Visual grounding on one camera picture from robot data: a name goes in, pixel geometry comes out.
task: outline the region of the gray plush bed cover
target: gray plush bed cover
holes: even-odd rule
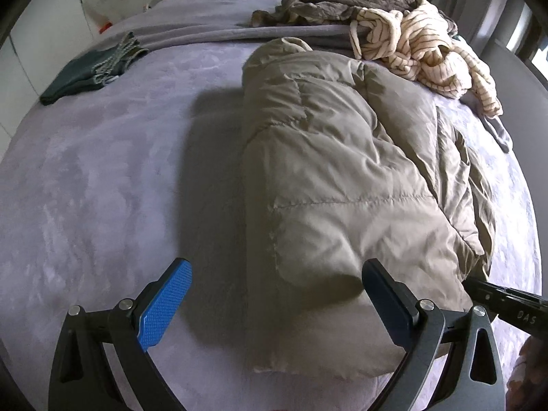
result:
[[[131,29],[154,52],[102,90],[36,106],[21,123],[0,163],[0,354],[37,410],[47,407],[67,309],[111,308],[179,256],[192,262],[194,284],[150,354],[189,411],[358,411],[386,382],[245,367],[241,68],[269,35],[324,35],[314,38],[335,46],[346,38],[337,26],[251,34],[251,12],[278,3],[164,0],[102,41]],[[514,154],[503,154],[469,108],[424,94],[484,160],[497,206],[491,281],[539,293],[536,224]],[[494,328],[508,376],[525,336],[502,322]],[[417,409],[440,367],[437,361]],[[128,391],[122,387],[128,405],[139,409]]]

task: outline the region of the silver bolt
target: silver bolt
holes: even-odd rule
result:
[[[425,311],[431,311],[434,309],[434,303],[430,300],[421,300],[419,304]]]
[[[485,316],[485,309],[481,306],[474,306],[474,313],[476,315],[479,315],[480,317],[484,317]]]
[[[78,315],[79,313],[80,313],[80,306],[78,306],[77,304],[75,304],[74,306],[71,306],[70,309],[68,310],[68,314],[71,317],[74,317],[75,315]]]
[[[118,307],[123,311],[129,311],[133,307],[133,300],[125,298],[118,303]]]

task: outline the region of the dark blue gripper pad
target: dark blue gripper pad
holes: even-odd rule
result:
[[[192,266],[186,260],[181,260],[179,267],[160,288],[149,306],[139,319],[137,339],[143,351],[157,345],[168,328],[173,315],[190,285],[192,284]]]

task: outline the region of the folded puffer jacket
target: folded puffer jacket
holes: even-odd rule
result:
[[[343,377],[403,350],[362,289],[378,258],[417,298],[471,306],[487,278],[490,188],[462,135],[415,84],[284,38],[243,68],[248,362]]]

